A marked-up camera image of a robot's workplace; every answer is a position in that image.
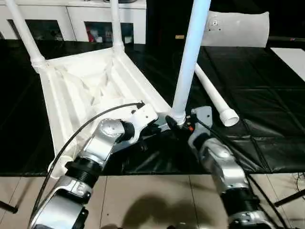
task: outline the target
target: black mat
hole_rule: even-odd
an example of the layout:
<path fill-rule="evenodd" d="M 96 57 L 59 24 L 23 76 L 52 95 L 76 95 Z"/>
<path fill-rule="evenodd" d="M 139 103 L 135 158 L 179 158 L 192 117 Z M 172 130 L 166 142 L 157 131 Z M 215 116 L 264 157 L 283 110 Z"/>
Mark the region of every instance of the black mat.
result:
<path fill-rule="evenodd" d="M 47 58 L 105 48 L 99 43 L 39 42 Z M 1 50 L 1 176 L 43 176 L 53 157 L 50 128 L 39 76 L 31 68 L 20 41 L 0 41 Z M 126 53 L 171 105 L 182 49 L 128 46 Z M 198 63 L 240 114 L 224 127 L 213 107 L 214 129 L 235 141 L 236 152 L 250 173 L 305 171 L 305 82 L 270 49 L 202 48 Z M 212 105 L 194 77 L 187 105 Z M 205 173 L 185 143 L 171 131 L 118 152 L 105 175 Z"/>

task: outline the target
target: tiled floor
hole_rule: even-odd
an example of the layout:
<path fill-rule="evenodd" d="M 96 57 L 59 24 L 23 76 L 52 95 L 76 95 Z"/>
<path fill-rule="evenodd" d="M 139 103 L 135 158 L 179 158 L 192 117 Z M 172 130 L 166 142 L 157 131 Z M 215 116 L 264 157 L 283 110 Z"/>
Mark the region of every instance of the tiled floor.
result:
<path fill-rule="evenodd" d="M 295 193 L 291 174 L 254 178 L 272 201 Z M 0 210 L 0 229 L 27 227 L 42 182 L 41 177 L 0 177 L 0 200 L 19 205 L 17 214 Z M 299 185 L 304 188 L 305 182 Z M 274 216 L 266 201 L 262 205 Z M 165 229 L 179 223 L 194 229 L 227 228 L 227 216 L 210 175 L 101 177 L 86 208 L 90 212 L 86 229 Z M 289 226 L 305 228 L 302 198 L 278 209 Z"/>

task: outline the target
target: white pipe connector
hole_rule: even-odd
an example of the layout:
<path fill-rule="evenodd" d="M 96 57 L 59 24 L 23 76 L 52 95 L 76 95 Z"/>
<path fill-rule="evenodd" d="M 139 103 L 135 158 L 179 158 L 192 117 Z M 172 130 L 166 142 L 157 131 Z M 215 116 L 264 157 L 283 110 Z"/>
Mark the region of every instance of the white pipe connector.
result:
<path fill-rule="evenodd" d="M 27 23 L 25 22 L 24 18 L 21 15 L 21 12 L 15 3 L 14 0 L 5 0 L 6 5 L 9 8 L 14 24 L 18 30 L 18 33 L 30 55 L 30 61 L 32 63 L 33 68 L 37 71 L 37 68 L 45 66 L 45 59 L 43 55 L 40 53 L 33 36 L 28 28 Z"/>
<path fill-rule="evenodd" d="M 211 0 L 194 0 L 170 116 L 182 126 Z"/>
<path fill-rule="evenodd" d="M 118 0 L 111 0 L 111 15 L 112 15 L 112 33 L 113 33 L 113 49 L 115 54 L 120 54 L 124 51 L 124 44 L 122 41 L 120 12 Z"/>
<path fill-rule="evenodd" d="M 209 78 L 206 76 L 204 71 L 197 63 L 195 66 L 195 73 L 199 78 L 201 84 L 203 85 L 204 89 L 206 90 L 207 94 L 209 95 L 210 99 L 212 100 L 217 111 L 219 112 L 219 117 L 222 123 L 225 126 L 233 126 L 238 123 L 239 116 L 237 115 L 235 110 L 229 107 L 229 105 L 225 102 L 225 100 L 222 98 L 222 96 L 219 94 L 217 89 L 214 87 L 212 82 L 209 80 Z"/>

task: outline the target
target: robotic arm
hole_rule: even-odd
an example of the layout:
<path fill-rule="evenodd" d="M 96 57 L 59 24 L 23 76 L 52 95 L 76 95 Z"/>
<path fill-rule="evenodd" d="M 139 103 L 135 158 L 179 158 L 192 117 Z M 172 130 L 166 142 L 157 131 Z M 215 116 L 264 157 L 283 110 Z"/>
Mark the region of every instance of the robotic arm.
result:
<path fill-rule="evenodd" d="M 210 107 L 192 110 L 196 120 L 212 126 Z M 259 200 L 252 193 L 244 170 L 237 164 L 228 146 L 210 137 L 210 131 L 195 123 L 195 131 L 188 144 L 202 166 L 211 172 L 217 192 L 228 215 L 230 229 L 275 229 L 259 208 Z"/>
<path fill-rule="evenodd" d="M 137 110 L 126 121 L 103 119 L 76 159 L 66 164 L 52 191 L 30 222 L 30 229 L 83 229 L 92 189 L 119 143 L 132 144 L 140 132 L 158 118 L 149 104 Z"/>
<path fill-rule="evenodd" d="M 196 120 L 212 126 L 210 107 L 193 109 L 192 115 L 196 116 Z M 66 174 L 60 177 L 36 211 L 30 229 L 83 229 L 88 216 L 84 205 L 88 203 L 92 189 L 113 149 L 118 144 L 136 142 L 140 132 L 157 118 L 153 108 L 145 105 L 126 121 L 103 119 L 77 158 L 66 164 Z M 167 121 L 170 128 L 181 136 L 182 130 L 173 119 L 167 117 Z M 202 166 L 213 175 L 229 217 L 229 228 L 275 229 L 260 211 L 259 201 L 230 149 L 218 139 L 211 138 L 210 131 L 199 123 L 194 123 L 194 126 L 195 130 L 188 135 L 188 144 Z"/>

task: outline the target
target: white fabric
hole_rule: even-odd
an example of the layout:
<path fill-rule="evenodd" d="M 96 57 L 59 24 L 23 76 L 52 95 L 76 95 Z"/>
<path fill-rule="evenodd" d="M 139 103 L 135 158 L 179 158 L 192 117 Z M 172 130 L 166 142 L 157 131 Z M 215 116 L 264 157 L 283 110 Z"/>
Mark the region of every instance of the white fabric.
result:
<path fill-rule="evenodd" d="M 269 37 L 269 12 L 262 14 L 209 11 L 204 46 L 265 47 Z"/>

